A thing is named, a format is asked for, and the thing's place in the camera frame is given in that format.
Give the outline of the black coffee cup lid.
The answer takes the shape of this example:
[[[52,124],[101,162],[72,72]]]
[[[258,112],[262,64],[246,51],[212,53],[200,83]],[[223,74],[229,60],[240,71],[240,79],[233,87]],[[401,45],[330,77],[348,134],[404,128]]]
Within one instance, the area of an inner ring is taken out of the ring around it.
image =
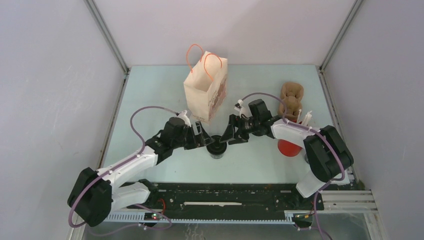
[[[213,139],[213,143],[206,146],[207,151],[215,156],[224,154],[228,147],[227,143],[220,142],[220,135],[213,135],[211,138]]]

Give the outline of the dark takeout coffee cup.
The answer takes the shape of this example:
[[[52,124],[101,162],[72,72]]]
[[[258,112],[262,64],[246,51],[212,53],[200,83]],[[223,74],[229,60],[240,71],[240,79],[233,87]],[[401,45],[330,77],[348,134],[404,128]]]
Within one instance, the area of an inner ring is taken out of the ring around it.
[[[219,153],[210,153],[210,156],[215,159],[215,160],[219,160],[221,159],[223,156],[225,155],[224,152],[219,152]]]

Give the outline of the brown pulp cup carrier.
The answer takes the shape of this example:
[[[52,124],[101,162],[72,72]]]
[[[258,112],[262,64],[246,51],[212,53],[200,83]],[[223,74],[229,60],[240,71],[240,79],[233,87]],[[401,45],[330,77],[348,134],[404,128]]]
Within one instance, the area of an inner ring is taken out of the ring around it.
[[[285,82],[280,91],[280,98],[285,103],[287,112],[285,118],[297,122],[303,108],[301,100],[304,96],[304,87],[296,82]]]

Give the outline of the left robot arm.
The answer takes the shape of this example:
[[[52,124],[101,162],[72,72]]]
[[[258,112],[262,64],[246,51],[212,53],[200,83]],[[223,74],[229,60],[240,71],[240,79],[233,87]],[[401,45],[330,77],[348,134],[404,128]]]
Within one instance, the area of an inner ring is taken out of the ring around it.
[[[78,214],[84,223],[95,227],[113,211],[136,204],[145,208],[156,206],[158,194],[152,183],[147,180],[125,183],[169,158],[175,149],[192,150],[214,143],[201,122],[188,122],[188,119],[171,117],[162,130],[126,158],[108,167],[82,170],[67,200],[70,214]]]

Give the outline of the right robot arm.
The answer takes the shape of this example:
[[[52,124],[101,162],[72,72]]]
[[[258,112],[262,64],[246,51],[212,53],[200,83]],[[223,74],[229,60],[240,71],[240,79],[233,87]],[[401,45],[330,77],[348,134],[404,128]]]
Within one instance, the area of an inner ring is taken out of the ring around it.
[[[229,116],[228,125],[220,142],[229,145],[247,143],[250,135],[267,136],[283,140],[300,147],[305,152],[310,167],[306,176],[299,181],[291,194],[291,204],[304,209],[311,196],[330,181],[343,180],[345,171],[354,163],[346,143],[334,126],[314,128],[273,116],[262,99],[248,104],[251,116],[244,113],[243,101],[235,105],[238,114]]]

